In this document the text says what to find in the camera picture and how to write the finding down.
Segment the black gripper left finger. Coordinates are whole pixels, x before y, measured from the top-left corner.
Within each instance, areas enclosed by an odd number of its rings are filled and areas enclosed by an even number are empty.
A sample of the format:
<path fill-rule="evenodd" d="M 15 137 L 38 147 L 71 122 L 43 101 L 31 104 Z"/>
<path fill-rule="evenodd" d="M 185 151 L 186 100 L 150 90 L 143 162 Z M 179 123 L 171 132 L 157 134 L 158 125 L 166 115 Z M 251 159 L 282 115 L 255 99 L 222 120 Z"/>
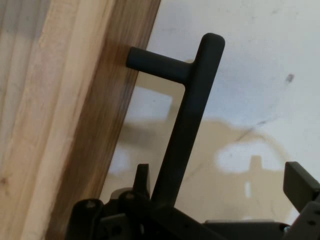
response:
<path fill-rule="evenodd" d="M 147 221 L 149 188 L 149 165 L 139 164 L 133 187 L 116 190 L 106 204 L 94 198 L 77 202 L 70 216 L 70 238 L 154 240 L 156 230 Z"/>

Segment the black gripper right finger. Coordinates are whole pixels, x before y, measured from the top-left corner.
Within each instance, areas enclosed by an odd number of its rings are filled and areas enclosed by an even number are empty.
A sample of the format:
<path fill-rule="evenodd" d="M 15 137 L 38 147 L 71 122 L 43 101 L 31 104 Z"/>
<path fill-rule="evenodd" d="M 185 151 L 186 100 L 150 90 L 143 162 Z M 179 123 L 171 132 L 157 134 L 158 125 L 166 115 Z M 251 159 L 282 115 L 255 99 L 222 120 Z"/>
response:
<path fill-rule="evenodd" d="M 299 212 L 283 239 L 318 240 L 320 238 L 320 183 L 298 162 L 286 162 L 283 192 Z"/>

